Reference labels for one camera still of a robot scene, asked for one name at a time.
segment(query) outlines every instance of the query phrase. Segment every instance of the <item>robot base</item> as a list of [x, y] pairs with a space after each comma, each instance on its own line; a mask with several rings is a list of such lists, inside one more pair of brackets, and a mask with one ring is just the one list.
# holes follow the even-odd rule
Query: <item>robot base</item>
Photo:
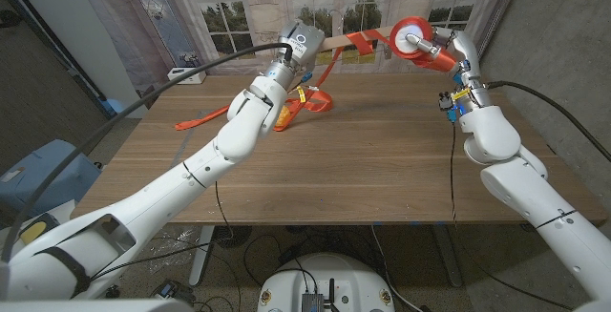
[[[334, 304], [341, 312], [393, 312], [394, 304], [389, 286], [371, 268], [348, 256], [334, 253], [317, 253], [298, 258], [318, 284], [318, 294], [325, 301], [329, 298], [329, 281], [334, 279]], [[297, 268], [292, 260], [278, 270]], [[316, 300], [312, 278], [300, 270], [289, 270], [272, 275], [263, 284], [258, 301], [258, 312], [304, 311], [324, 312], [310, 303], [302, 306], [302, 300]]]

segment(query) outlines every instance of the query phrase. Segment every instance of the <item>curtain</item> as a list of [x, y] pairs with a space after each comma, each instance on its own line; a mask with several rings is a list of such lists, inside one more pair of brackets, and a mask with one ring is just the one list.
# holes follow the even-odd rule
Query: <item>curtain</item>
[[175, 63], [140, 0], [89, 0], [115, 43], [136, 92], [143, 96], [168, 80]]

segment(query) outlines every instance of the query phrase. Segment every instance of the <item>yellow label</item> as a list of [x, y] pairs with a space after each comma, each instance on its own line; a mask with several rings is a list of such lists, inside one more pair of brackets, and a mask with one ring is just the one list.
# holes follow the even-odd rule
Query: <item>yellow label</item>
[[460, 98], [460, 97], [462, 97], [462, 96], [464, 96], [464, 95], [466, 95], [466, 94], [468, 94], [468, 93], [469, 93], [469, 88], [467, 88], [467, 89], [463, 89], [463, 90], [461, 90], [461, 91], [460, 91], [460, 92], [458, 92], [458, 93], [454, 93], [454, 94], [452, 94], [452, 101], [455, 101], [455, 100], [457, 100], [458, 98]]
[[302, 86], [298, 86], [297, 91], [299, 92], [299, 101], [302, 103], [306, 102], [306, 93], [304, 93], [304, 88], [302, 88]]

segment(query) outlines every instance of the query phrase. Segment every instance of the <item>white box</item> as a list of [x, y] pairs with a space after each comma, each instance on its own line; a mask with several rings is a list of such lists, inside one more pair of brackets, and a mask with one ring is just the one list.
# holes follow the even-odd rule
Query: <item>white box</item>
[[[172, 68], [168, 73], [168, 78], [173, 79], [180, 76], [183, 73], [189, 72], [195, 68]], [[201, 84], [203, 79], [206, 77], [206, 72], [201, 72], [192, 75], [189, 78], [183, 79], [179, 82], [179, 84]]]

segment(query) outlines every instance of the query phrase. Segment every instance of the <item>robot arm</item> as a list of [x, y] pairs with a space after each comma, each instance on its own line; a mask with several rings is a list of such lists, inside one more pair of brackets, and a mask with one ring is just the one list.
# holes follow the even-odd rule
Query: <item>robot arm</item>
[[301, 23], [285, 27], [280, 41], [291, 44], [292, 60], [278, 53], [267, 72], [234, 98], [229, 122], [216, 137], [132, 196], [55, 227], [26, 246], [9, 262], [4, 298], [100, 296], [124, 269], [92, 281], [93, 275], [133, 260], [163, 225], [253, 153], [257, 140], [275, 125], [295, 73], [314, 61], [324, 38]]
[[[422, 20], [408, 27], [416, 24], [422, 27]], [[486, 188], [536, 227], [593, 299], [611, 298], [611, 241], [554, 190], [547, 182], [543, 163], [521, 145], [516, 129], [480, 82], [473, 42], [463, 31], [433, 28], [430, 39], [426, 33], [409, 32], [405, 41], [432, 63], [447, 56], [444, 51], [458, 57], [451, 70], [443, 71], [453, 73], [459, 88], [452, 94], [441, 94], [440, 102], [447, 103], [445, 109], [459, 117], [462, 132], [470, 134], [464, 144], [467, 157], [489, 165], [481, 172]]]

